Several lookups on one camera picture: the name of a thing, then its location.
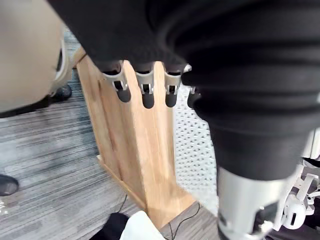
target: wooden stand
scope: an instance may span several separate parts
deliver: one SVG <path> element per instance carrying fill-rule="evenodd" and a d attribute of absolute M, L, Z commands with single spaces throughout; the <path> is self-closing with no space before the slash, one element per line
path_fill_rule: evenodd
<path fill-rule="evenodd" d="M 154 107 L 146 109 L 128 61 L 131 101 L 123 103 L 83 48 L 75 56 L 99 163 L 160 229 L 194 202 L 176 183 L 173 111 L 165 104 L 163 66 L 154 66 Z"/>

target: robotic hand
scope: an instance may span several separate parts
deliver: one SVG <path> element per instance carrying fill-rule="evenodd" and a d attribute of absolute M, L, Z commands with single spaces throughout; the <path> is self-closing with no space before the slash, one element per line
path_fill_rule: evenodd
<path fill-rule="evenodd" d="M 154 61 L 165 67 L 168 107 L 181 80 L 192 87 L 190 105 L 209 124 L 219 168 L 220 238 L 262 239 L 320 125 L 319 0 L 48 2 L 121 101 L 131 98 L 122 60 L 146 108 Z"/>
<path fill-rule="evenodd" d="M 308 190 L 313 180 L 319 183 L 319 176 L 313 174 L 307 174 L 304 181 L 300 184 L 300 188 L 297 192 L 291 191 L 288 195 L 285 206 L 283 209 L 283 215 L 281 218 L 281 224 L 287 229 L 300 228 L 306 219 L 306 216 L 313 215 L 315 213 L 315 197 L 320 196 L 320 185 L 316 191 L 308 194 Z"/>

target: gray carpet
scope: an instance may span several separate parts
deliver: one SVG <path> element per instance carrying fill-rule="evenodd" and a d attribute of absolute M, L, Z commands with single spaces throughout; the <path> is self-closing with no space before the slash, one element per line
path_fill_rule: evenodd
<path fill-rule="evenodd" d="M 69 31 L 65 41 L 71 55 L 79 44 Z M 0 119 L 0 173 L 20 182 L 18 193 L 2 198 L 8 214 L 0 215 L 0 240 L 88 240 L 125 197 L 98 165 L 76 71 L 69 84 L 73 92 L 69 100 Z M 128 215 L 137 210 L 130 200 L 123 208 Z M 178 216 L 173 229 L 196 210 L 193 205 Z M 176 240 L 216 239 L 215 223 L 202 208 L 181 226 Z M 169 236 L 168 226 L 162 232 Z"/>

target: white robot part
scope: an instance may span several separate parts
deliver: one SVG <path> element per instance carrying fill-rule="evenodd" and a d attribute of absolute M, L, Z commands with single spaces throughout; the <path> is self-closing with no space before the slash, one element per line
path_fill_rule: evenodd
<path fill-rule="evenodd" d="M 319 176 L 307 174 L 299 191 L 297 193 L 292 191 L 287 197 L 281 219 L 282 225 L 287 229 L 299 229 L 304 224 L 306 216 L 315 213 L 313 195 L 308 195 L 308 190 L 316 179 L 319 179 Z"/>
<path fill-rule="evenodd" d="M 303 158 L 317 159 L 320 156 L 320 128 L 313 130 L 302 153 Z"/>

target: white perforated panel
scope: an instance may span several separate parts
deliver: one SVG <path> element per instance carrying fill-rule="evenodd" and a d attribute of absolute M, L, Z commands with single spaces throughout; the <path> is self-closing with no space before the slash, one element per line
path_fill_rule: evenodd
<path fill-rule="evenodd" d="M 190 88 L 181 85 L 174 107 L 177 183 L 214 215 L 218 213 L 216 160 L 207 122 L 188 107 Z"/>

